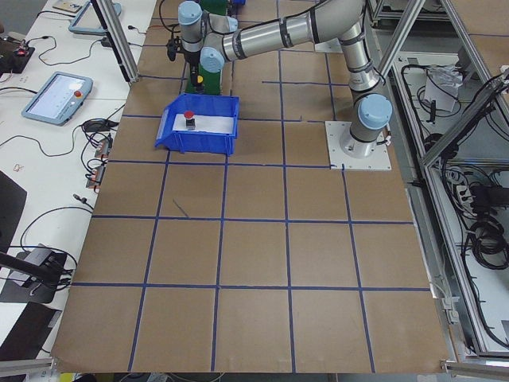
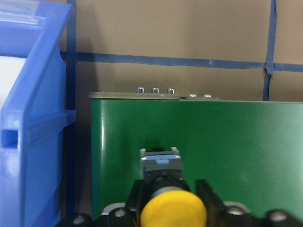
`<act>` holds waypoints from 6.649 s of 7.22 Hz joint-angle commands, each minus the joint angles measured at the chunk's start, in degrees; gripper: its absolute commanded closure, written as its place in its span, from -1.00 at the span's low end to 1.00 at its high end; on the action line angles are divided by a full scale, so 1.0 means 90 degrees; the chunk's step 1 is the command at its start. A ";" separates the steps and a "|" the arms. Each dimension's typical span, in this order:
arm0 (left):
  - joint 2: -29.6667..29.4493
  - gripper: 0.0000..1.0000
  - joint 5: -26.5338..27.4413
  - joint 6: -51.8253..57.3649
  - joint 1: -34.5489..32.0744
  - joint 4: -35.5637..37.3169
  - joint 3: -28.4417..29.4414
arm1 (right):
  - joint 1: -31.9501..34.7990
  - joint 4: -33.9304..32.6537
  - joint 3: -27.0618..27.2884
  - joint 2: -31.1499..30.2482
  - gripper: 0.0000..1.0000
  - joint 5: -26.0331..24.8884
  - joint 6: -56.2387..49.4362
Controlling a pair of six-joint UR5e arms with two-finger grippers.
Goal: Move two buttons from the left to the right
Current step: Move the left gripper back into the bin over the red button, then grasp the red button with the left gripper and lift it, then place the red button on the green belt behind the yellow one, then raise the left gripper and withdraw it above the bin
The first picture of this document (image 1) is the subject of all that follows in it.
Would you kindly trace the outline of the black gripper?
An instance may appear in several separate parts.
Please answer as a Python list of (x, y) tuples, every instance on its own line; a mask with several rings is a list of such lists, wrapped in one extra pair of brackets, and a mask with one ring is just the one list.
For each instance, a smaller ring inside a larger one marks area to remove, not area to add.
[(199, 65), (196, 63), (189, 63), (189, 77), (190, 78), (197, 78), (199, 75)]

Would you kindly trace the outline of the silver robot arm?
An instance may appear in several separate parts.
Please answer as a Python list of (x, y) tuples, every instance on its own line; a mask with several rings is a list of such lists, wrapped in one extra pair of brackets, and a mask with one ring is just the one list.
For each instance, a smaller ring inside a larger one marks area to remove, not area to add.
[(341, 150), (352, 158), (373, 154), (377, 138), (392, 115), (390, 101), (377, 90), (381, 75), (370, 58), (363, 27), (363, 2), (321, 1), (298, 14), (275, 18), (240, 29), (231, 17), (203, 10), (184, 1), (177, 9), (179, 36), (166, 48), (170, 60), (182, 54), (190, 66), (193, 87), (201, 69), (221, 72), (227, 62), (292, 48), (338, 40), (349, 72), (355, 118), (340, 136)]

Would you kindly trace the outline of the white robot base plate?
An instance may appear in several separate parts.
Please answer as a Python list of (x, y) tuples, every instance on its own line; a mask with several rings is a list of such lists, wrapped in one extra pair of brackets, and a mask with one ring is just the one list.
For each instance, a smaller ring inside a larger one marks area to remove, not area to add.
[(362, 143), (351, 136), (351, 122), (326, 121), (324, 124), (329, 165), (332, 170), (392, 170), (382, 132), (374, 142)]

